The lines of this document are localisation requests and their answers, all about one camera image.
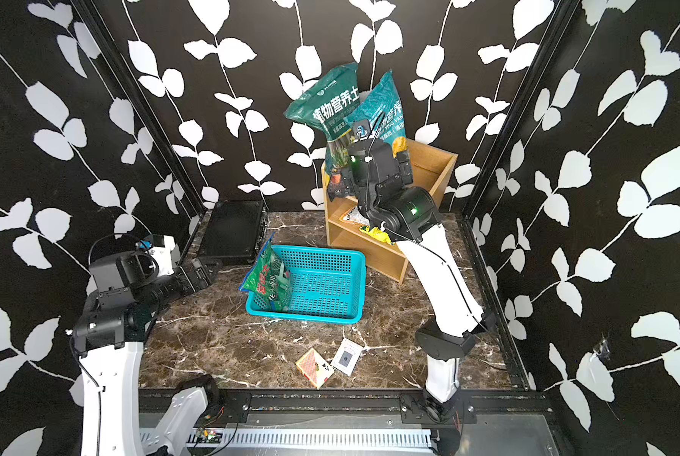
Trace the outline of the orange white small packet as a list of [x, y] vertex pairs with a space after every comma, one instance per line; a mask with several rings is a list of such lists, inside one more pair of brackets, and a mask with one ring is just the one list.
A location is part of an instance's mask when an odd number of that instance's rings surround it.
[[357, 206], [351, 207], [349, 211], [345, 212], [342, 216], [343, 222], [356, 223], [360, 225], [368, 225], [368, 219], [363, 216]]

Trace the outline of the teal and orange fertilizer bag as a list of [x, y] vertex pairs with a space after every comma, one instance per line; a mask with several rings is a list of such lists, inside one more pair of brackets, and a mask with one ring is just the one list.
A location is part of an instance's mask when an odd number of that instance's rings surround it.
[[404, 110], [391, 70], [383, 75], [360, 106], [345, 117], [350, 127], [362, 119], [368, 119], [372, 127], [369, 138], [390, 146], [394, 157], [407, 151]]

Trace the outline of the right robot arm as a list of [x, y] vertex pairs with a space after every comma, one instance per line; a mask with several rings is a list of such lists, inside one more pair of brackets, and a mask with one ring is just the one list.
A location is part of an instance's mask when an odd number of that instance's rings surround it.
[[496, 318], [482, 309], [461, 276], [439, 214], [456, 154], [410, 140], [407, 155], [414, 177], [411, 193], [422, 199], [414, 214], [421, 242], [405, 236], [390, 245], [343, 222], [343, 214], [356, 205], [353, 197], [326, 202], [326, 234], [331, 247], [364, 254], [368, 268], [398, 283], [404, 282], [409, 268], [416, 272], [434, 311], [416, 332], [427, 361], [423, 406], [439, 419], [460, 396], [461, 359], [475, 347], [480, 334], [495, 328]]

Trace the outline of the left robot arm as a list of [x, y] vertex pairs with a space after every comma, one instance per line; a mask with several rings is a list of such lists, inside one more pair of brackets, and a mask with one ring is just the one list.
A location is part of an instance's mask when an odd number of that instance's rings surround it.
[[145, 345], [168, 305], [193, 290], [171, 254], [142, 241], [89, 266], [97, 288], [71, 332], [84, 390], [81, 454], [183, 455], [189, 436], [225, 412], [212, 376], [183, 383], [147, 439], [139, 432], [138, 376]]

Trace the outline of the dark green soil bag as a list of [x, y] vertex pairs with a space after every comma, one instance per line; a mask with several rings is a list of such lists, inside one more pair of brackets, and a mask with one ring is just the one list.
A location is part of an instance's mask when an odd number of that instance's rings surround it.
[[360, 106], [357, 71], [355, 62], [336, 66], [284, 112], [290, 121], [308, 125], [326, 136], [326, 171], [330, 175], [349, 166], [351, 126], [346, 118]]

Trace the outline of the bright green blue-topped bag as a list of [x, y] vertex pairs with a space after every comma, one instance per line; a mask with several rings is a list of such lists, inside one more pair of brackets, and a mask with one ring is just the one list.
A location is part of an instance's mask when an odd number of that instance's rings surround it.
[[287, 311], [292, 299], [290, 269], [273, 247], [273, 236], [265, 241], [254, 266], [239, 287], [241, 292], [254, 293], [263, 298], [273, 311]]

